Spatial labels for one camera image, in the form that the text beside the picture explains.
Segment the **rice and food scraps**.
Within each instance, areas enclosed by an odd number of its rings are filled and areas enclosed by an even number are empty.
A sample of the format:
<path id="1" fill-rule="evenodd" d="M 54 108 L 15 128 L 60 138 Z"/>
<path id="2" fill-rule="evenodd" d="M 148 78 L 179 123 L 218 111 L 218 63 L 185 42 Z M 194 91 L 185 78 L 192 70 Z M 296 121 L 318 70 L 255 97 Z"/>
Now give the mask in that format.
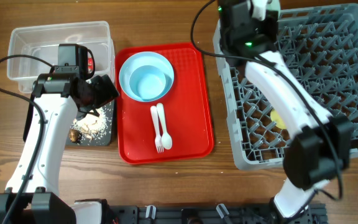
<path id="1" fill-rule="evenodd" d="M 105 146 L 111 138 L 111 118 L 105 108 L 96 110 L 99 116 L 87 114 L 83 119 L 74 119 L 68 134 L 72 144 L 82 146 Z"/>

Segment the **red snack wrapper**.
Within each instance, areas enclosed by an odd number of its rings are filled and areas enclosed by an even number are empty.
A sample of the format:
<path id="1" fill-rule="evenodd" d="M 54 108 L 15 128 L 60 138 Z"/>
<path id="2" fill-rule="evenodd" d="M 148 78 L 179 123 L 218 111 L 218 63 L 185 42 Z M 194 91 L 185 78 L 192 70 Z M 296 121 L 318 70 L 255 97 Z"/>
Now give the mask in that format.
<path id="1" fill-rule="evenodd" d="M 91 57 L 88 58 L 88 71 L 92 73 L 94 70 L 94 63 Z"/>

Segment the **light blue bowl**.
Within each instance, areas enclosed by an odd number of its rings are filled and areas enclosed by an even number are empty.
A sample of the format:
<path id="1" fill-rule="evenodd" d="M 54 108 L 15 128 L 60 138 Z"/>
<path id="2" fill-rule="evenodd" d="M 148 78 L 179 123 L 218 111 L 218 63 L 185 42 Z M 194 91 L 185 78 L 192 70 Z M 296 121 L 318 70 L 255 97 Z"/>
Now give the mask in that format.
<path id="1" fill-rule="evenodd" d="M 129 78 L 129 96 L 137 101 L 153 101 L 164 91 L 167 81 L 161 69 L 144 65 L 135 69 Z"/>

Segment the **yellow plastic cup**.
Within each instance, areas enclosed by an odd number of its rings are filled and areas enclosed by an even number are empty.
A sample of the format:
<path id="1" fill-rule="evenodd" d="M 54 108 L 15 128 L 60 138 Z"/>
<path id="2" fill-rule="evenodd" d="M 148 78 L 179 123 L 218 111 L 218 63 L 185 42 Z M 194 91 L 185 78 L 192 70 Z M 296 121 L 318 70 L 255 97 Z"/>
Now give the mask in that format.
<path id="1" fill-rule="evenodd" d="M 285 122 L 284 120 L 280 117 L 280 115 L 278 114 L 278 112 L 273 109 L 271 112 L 270 112 L 270 118 L 273 122 L 275 122 L 275 125 L 277 128 L 280 128 L 280 129 L 286 129 L 286 125 L 285 125 Z"/>

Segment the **mint green bowl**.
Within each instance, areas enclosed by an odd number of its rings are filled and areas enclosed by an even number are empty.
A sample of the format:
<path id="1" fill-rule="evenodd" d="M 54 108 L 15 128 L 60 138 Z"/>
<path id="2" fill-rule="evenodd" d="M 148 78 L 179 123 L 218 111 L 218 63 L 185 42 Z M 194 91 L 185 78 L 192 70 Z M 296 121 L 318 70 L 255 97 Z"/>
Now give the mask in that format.
<path id="1" fill-rule="evenodd" d="M 280 0 L 268 0 L 266 9 L 269 11 L 280 11 L 281 10 Z"/>

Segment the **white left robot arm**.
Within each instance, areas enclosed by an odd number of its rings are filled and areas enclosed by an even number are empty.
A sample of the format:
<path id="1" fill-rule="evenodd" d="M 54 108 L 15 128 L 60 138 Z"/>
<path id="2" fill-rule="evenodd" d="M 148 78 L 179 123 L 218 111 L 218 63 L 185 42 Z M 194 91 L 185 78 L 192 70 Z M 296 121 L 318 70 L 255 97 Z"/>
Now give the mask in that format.
<path id="1" fill-rule="evenodd" d="M 67 205 L 59 196 L 60 164 L 70 126 L 79 112 L 100 108 L 118 96 L 108 75 L 90 82 L 74 73 L 44 73 L 29 102 L 25 146 L 0 193 L 0 223 L 113 223 L 105 199 Z"/>

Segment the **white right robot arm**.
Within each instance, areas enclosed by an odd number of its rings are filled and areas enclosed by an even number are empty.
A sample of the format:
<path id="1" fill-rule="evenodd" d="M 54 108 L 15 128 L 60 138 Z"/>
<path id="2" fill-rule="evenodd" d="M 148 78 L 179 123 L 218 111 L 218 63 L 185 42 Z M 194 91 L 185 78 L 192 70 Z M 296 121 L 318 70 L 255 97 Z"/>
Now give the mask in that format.
<path id="1" fill-rule="evenodd" d="M 344 115 L 333 115 L 302 87 L 276 48 L 277 9 L 267 1 L 218 1 L 220 48 L 227 62 L 244 75 L 283 119 L 290 147 L 283 159 L 287 175 L 272 199 L 275 219 L 288 223 L 302 214 L 324 186 L 349 168 L 353 127 Z"/>

